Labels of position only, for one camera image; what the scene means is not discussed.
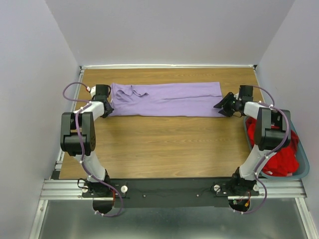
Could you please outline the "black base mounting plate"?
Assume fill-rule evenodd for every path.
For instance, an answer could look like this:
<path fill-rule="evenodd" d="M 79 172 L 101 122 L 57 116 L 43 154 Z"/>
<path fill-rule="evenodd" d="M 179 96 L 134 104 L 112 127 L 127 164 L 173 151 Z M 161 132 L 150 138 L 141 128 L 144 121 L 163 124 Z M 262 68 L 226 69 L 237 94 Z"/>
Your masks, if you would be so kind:
<path fill-rule="evenodd" d="M 94 210 L 112 208 L 235 207 L 247 211 L 249 200 L 259 195 L 256 181 L 239 184 L 230 177 L 112 179 L 111 186 L 83 181 L 77 186 Z"/>

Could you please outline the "purple t shirt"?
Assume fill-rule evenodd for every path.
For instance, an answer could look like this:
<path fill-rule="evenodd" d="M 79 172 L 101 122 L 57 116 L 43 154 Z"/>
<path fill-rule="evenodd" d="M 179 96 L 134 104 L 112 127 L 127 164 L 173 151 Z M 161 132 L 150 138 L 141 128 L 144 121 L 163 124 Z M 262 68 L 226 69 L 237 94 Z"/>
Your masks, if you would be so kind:
<path fill-rule="evenodd" d="M 171 83 L 111 85 L 111 116 L 209 117 L 222 114 L 214 106 L 223 99 L 220 84 Z"/>

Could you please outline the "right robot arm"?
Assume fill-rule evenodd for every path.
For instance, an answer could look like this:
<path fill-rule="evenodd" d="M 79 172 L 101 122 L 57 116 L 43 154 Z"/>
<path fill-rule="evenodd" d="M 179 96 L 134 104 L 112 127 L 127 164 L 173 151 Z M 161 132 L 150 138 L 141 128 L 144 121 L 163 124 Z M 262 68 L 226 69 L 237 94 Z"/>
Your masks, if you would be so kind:
<path fill-rule="evenodd" d="M 253 101 L 255 86 L 241 85 L 239 92 L 229 92 L 214 107 L 219 113 L 231 117 L 234 113 L 256 120 L 254 146 L 246 161 L 236 169 L 226 182 L 217 183 L 213 190 L 217 197 L 243 196 L 252 192 L 266 163 L 291 140 L 291 115 L 274 104 Z"/>

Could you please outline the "dark red t shirt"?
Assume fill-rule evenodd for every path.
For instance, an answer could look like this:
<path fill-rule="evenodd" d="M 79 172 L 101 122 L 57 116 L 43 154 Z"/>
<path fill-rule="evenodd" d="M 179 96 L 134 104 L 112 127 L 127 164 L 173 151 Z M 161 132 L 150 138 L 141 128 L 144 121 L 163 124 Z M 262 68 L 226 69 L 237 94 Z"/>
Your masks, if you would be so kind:
<path fill-rule="evenodd" d="M 289 146 L 285 148 L 285 155 L 288 160 L 296 160 L 296 153 L 298 151 L 299 137 L 293 129 L 291 129 L 291 140 Z"/>

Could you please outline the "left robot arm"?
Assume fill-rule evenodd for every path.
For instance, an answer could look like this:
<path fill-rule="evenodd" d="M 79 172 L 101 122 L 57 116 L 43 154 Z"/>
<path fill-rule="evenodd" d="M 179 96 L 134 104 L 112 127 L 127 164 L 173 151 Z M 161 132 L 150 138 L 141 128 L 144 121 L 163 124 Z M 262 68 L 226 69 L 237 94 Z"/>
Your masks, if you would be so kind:
<path fill-rule="evenodd" d="M 108 194 L 115 194 L 111 186 L 107 170 L 101 165 L 96 148 L 95 120 L 106 118 L 113 112 L 108 101 L 111 94 L 111 86 L 99 84 L 92 88 L 83 83 L 80 85 L 90 93 L 90 100 L 71 99 L 73 102 L 84 102 L 85 106 L 73 112 L 64 112 L 61 116 L 60 147 L 62 151 L 74 157 L 85 171 L 87 178 L 85 185 L 81 187 L 87 193 L 106 197 Z"/>

